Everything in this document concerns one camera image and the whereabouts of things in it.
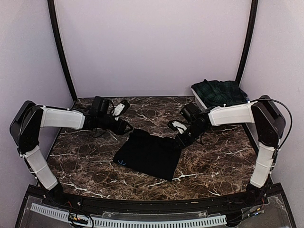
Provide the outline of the black t-shirt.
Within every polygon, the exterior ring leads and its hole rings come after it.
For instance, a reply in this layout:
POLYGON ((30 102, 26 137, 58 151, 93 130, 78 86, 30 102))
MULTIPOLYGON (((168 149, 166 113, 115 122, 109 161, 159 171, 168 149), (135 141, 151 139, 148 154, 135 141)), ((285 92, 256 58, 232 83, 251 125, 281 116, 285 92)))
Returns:
POLYGON ((134 171, 172 181, 181 148, 170 137, 159 137, 134 129, 114 155, 113 162, 134 171))

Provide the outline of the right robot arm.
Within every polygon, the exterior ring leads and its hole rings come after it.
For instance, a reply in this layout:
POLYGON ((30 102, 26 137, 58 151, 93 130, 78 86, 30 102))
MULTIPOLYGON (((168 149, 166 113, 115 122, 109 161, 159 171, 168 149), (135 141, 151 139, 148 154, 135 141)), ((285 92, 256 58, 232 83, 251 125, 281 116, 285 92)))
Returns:
POLYGON ((230 106, 224 104, 204 111, 189 103, 180 112, 187 123, 173 120, 168 126, 178 131, 174 139, 184 149, 199 139, 210 126, 254 124, 258 137, 258 155, 250 185, 262 188, 276 165, 277 154, 283 144, 281 139, 286 121, 276 106, 278 103, 267 95, 251 102, 230 106))

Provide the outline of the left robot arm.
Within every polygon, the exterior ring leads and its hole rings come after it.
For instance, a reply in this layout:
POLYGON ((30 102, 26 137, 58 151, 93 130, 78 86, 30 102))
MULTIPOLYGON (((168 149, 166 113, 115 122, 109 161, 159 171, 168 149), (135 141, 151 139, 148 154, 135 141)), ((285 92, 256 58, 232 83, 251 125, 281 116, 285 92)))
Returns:
POLYGON ((9 127, 19 156, 25 160, 29 171, 46 190, 48 199, 57 207, 67 203, 67 196, 58 189, 61 184, 51 171, 40 148, 40 132, 43 128, 70 128, 74 130, 102 129, 116 135, 124 135, 133 127, 121 119, 129 108, 127 100, 122 100, 108 110, 111 100, 96 96, 88 107, 67 109, 38 105, 27 100, 23 103, 9 127))

